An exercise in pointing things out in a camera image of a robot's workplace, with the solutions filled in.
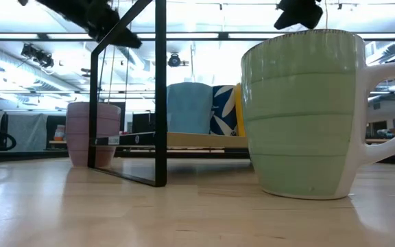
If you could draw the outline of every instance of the light wood tabletop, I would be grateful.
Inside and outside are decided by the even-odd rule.
[[[0,246],[395,246],[395,165],[362,167],[349,197],[312,201],[262,192],[249,160],[168,164],[169,184],[153,188],[67,158],[0,163]]]

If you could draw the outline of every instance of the light blue cup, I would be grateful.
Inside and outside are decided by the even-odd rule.
[[[167,87],[169,132],[208,134],[213,89],[202,83],[183,82]]]

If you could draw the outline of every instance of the ceramic mug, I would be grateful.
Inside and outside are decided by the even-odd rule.
[[[365,143],[367,97],[395,63],[366,66],[358,35],[311,30],[267,40],[241,60],[246,136],[259,182],[291,198],[347,196],[357,168],[395,154]]]

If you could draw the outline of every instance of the mug rim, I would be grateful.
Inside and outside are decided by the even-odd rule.
[[[257,47],[260,47],[261,45],[267,45],[270,42],[273,41],[277,41],[278,39],[284,39],[284,38],[291,38],[292,36],[297,36],[300,34],[306,34],[306,33],[319,33],[319,34],[327,34],[327,33],[338,33],[338,34],[350,34],[351,36],[355,37],[355,38],[360,38],[363,41],[363,38],[360,37],[359,35],[349,32],[349,31],[345,31],[345,30],[336,30],[336,29],[317,29],[317,30],[305,30],[305,31],[299,31],[299,32],[292,32],[290,34],[283,34],[277,37],[273,37],[273,38],[269,38],[253,47],[251,47],[249,50],[247,50],[247,52],[244,53],[244,55],[242,55],[241,57],[241,63],[243,64],[243,60],[245,59],[245,56],[248,55],[249,53],[253,52]]]

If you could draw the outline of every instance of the pink flower pot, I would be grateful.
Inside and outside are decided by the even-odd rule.
[[[119,134],[121,109],[110,104],[97,104],[97,137]],[[70,103],[67,108],[67,146],[73,166],[86,167],[88,163],[89,103]],[[109,166],[115,147],[97,147],[97,167]]]

